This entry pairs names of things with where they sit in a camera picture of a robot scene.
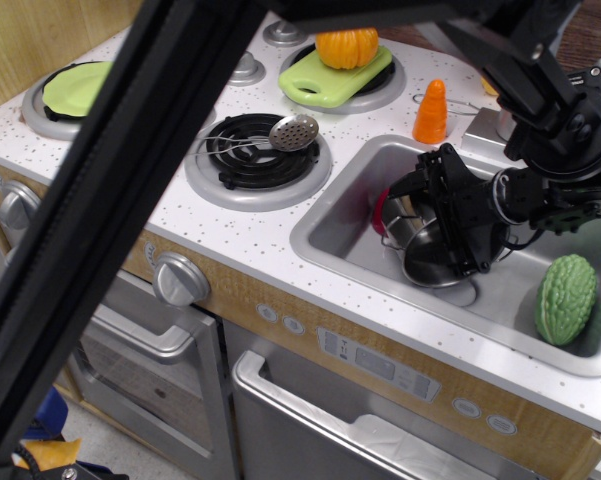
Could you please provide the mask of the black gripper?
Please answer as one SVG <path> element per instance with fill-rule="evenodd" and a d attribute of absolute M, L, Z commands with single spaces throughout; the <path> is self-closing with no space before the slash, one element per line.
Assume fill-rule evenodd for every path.
<path fill-rule="evenodd" d="M 491 182 L 474 174 L 448 143 L 420 154 L 418 167 L 422 170 L 391 185 L 388 198 L 425 191 L 453 273 L 488 273 L 509 236 L 509 226 L 495 212 Z"/>

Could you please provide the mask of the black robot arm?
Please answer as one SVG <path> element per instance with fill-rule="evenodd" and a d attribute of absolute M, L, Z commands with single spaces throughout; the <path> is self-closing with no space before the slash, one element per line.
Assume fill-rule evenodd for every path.
<path fill-rule="evenodd" d="M 601 177 L 601 92 L 572 89 L 548 45 L 574 1 L 148 1 L 92 114 L 0 281 L 0 479 L 60 367 L 168 187 L 268 13 L 308 32 L 435 25 L 500 93 L 519 124 L 510 154 L 552 181 Z M 471 342 L 421 300 L 360 312 L 344 288 L 303 290 L 303 310 L 419 367 L 517 424 L 507 440 L 449 406 L 410 410 L 548 479 L 591 468 L 601 383 L 519 349 Z"/>

